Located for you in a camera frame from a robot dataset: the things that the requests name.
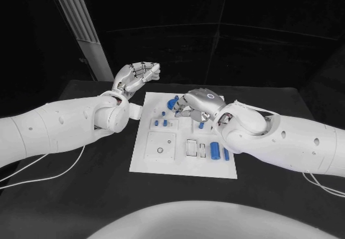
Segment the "blue cylinder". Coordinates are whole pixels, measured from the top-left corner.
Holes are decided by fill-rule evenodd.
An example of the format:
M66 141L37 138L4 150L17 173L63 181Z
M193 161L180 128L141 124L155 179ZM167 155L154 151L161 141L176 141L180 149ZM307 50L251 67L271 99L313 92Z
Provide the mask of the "blue cylinder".
M168 110L173 109L173 106L174 106L176 101L177 101L177 96L174 96L174 98L167 101L167 108L168 108Z
M210 146L210 159L216 160L220 158L219 144L217 142L212 142Z
M229 158L227 158L227 150L223 148L223 155L225 155L225 161L227 161L229 160Z

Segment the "hole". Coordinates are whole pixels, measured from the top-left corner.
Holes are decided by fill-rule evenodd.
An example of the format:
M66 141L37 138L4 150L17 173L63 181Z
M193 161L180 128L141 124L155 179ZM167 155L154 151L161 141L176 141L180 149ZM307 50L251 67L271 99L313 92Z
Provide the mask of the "hole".
M314 145L317 146L320 144L320 140L316 138L314 139Z

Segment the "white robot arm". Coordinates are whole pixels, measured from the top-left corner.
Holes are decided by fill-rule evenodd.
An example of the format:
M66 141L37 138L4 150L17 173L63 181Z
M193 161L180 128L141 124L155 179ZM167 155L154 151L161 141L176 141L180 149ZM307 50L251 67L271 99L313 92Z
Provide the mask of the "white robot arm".
M189 91L171 111L197 122L210 119L212 132L232 153L245 152L297 172L345 177L345 130L238 101L226 105L207 89ZM271 115L262 117L258 112Z
M141 106L128 103L135 90L158 79L160 65L141 62L119 70L112 90L96 97L57 101L0 119L0 167L30 156L59 153L121 132Z

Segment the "cable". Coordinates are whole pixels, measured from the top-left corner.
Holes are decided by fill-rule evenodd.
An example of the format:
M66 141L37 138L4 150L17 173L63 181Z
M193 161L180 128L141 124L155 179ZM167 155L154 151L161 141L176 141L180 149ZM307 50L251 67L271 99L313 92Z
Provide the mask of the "cable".
M314 178L314 176L313 176L311 173L310 173L310 176L311 176L313 180L316 181L316 183L305 177L304 173L301 173L301 174L303 174L303 177L305 178L305 180L307 180L311 184L317 185L317 186L318 186L326 192L329 192L330 194L333 194L333 195L336 195L336 196L345 198L345 193L343 193L343 192L340 192L340 191L337 191L337 190L334 190L334 189L331 189L331 188L324 187L323 185L320 185L320 183L318 183L318 181L316 180L316 178Z
M5 180L7 178L10 178L12 175L15 175L20 171L23 171L33 163L35 163L46 155L43 155L35 161L33 161L27 166L24 166L20 170L17 170L12 174L10 174L5 178L2 178L1 180L0 180L0 182L2 181L2 180Z
M63 174L69 171L69 169L73 167L73 165L76 164L76 162L77 162L77 160L79 160L79 158L80 158L83 149L85 149L85 146L82 146L82 150L80 150L79 157L76 158L76 160L74 160L72 166L67 168L67 170L66 170L63 173L60 173L59 175L56 175L56 176L53 176L53 177L48 177L48 178L34 179L34 180L28 180L28 181L20 182L20 183L10 184L10 185L7 185L7 186L4 186L4 187L0 187L0 189L8 188L8 187L15 186L15 185L23 184L23 183L31 183L31 182L48 180L48 179L53 179L53 178L59 177L60 175L63 175Z

